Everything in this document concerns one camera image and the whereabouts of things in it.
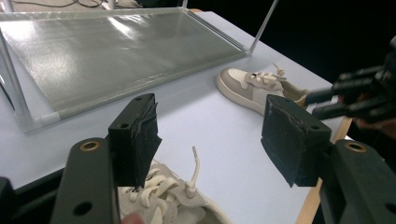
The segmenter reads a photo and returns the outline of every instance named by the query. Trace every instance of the table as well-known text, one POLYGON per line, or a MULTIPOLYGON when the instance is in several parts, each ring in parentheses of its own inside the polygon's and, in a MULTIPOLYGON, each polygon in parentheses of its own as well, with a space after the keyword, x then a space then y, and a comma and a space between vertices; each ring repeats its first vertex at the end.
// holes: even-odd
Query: table
MULTIPOLYGON (((198 15, 246 46, 254 39, 213 12, 198 15)), ((260 42, 244 59, 141 92, 155 93, 159 103, 163 142, 155 159, 189 180, 195 166, 191 147, 196 146, 201 160, 197 188, 233 223, 293 223, 310 190, 290 188, 266 155, 260 142, 262 116, 231 102, 216 87, 215 77, 225 67, 275 72, 272 63, 283 67, 285 76, 299 88, 331 86, 260 42)), ((6 96, 0 94, 0 175, 8 177, 16 189, 63 168, 71 146, 89 137, 105 137, 110 123, 137 95, 25 134, 6 96)), ((325 120, 332 139, 340 123, 341 119, 325 120)))

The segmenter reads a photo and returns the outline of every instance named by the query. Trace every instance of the sneaker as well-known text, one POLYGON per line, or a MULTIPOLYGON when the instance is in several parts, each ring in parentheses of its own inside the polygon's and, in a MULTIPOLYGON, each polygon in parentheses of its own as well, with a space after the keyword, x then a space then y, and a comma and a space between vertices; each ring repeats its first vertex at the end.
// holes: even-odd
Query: sneaker
POLYGON ((143 189, 119 188, 121 216, 139 214, 145 223, 231 223, 223 211, 196 187, 200 162, 195 147, 195 172, 183 181, 166 165, 153 161, 143 189))
POLYGON ((249 73, 236 68, 223 69, 217 76, 219 91, 231 101, 265 114, 268 94, 283 96, 304 106, 308 90, 300 90, 289 83, 283 69, 278 68, 278 76, 273 73, 249 73))

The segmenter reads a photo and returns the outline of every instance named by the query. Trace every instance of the cable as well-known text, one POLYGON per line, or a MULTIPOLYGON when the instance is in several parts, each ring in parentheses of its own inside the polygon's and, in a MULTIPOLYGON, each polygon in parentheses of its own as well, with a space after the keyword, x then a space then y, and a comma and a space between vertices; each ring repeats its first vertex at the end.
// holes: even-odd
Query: cable
POLYGON ((11 104, 12 109, 15 110, 15 106, 14 106, 14 104, 12 104, 11 98, 9 97, 8 92, 6 91, 6 89, 4 88, 4 86, 3 86, 2 83, 0 83, 0 87, 1 87, 1 89, 3 90, 4 94, 6 95, 6 97, 7 97, 8 101, 9 101, 9 103, 11 104))
POLYGON ((67 5, 62 5, 62 6, 52 6, 52 5, 45 5, 45 4, 34 3, 34 2, 20 2, 20 1, 12 1, 12 2, 17 3, 17 4, 28 4, 28 5, 35 5, 35 6, 40 6, 40 7, 69 7, 73 4, 75 4, 76 2, 78 2, 78 0, 73 0, 72 3, 69 3, 67 5))
POLYGON ((98 2, 96 2, 96 1, 94 1, 94 0, 91 0, 91 1, 93 1, 94 3, 96 3, 96 5, 88 6, 88 5, 85 5, 85 4, 80 3, 79 0, 78 0, 78 3, 79 3, 81 6, 83 6, 83 7, 99 7, 99 6, 101 6, 102 3, 104 2, 104 0, 101 0, 100 3, 98 3, 98 2))

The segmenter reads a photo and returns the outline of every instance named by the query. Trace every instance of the shoelace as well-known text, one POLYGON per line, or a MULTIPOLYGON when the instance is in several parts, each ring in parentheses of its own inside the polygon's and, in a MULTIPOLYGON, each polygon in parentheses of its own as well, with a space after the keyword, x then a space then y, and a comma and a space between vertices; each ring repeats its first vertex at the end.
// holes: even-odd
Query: shoelace
POLYGON ((254 79, 258 82, 263 82, 264 84, 273 84, 276 81, 273 73, 253 73, 250 75, 250 79, 254 79))
MULTIPOLYGON (((196 152, 196 148, 192 147, 192 151, 194 154, 194 159, 195 159, 195 170, 194 174, 192 175, 191 181, 186 181, 186 194, 189 198, 194 197, 195 192, 196 192, 196 187, 195 187, 195 182, 198 178, 198 173, 200 169, 200 161, 198 158, 198 154, 196 152)), ((164 217, 168 205, 166 201, 168 202, 173 202, 176 204, 176 206, 180 205, 180 202, 178 199, 173 195, 173 194, 167 194, 166 198, 160 199, 163 194, 165 194, 166 191, 169 189, 173 189, 179 185, 177 180, 175 180, 173 177, 166 177, 164 175, 156 175, 155 174, 160 171, 159 168, 153 168, 148 171, 148 178, 145 183, 145 187, 143 189, 135 189, 135 188, 122 188, 121 193, 125 194, 130 192, 129 200, 134 203, 136 200, 138 200, 138 194, 140 193, 140 202, 142 203, 143 206, 146 208, 149 208, 149 196, 151 194, 154 194, 158 197, 158 205, 160 207, 161 213, 155 213, 153 219, 159 220, 159 218, 164 217)))
POLYGON ((277 66, 275 63, 273 63, 274 67, 276 68, 276 73, 278 76, 282 77, 285 75, 285 70, 279 66, 277 66))

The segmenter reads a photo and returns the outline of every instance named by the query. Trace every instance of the transparent acrylic enclosure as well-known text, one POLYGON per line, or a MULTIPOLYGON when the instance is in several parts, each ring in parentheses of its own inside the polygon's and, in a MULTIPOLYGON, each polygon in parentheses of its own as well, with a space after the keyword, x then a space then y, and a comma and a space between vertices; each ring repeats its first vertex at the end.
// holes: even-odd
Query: transparent acrylic enclosure
POLYGON ((248 56, 183 7, 0 15, 0 82, 25 132, 248 56))

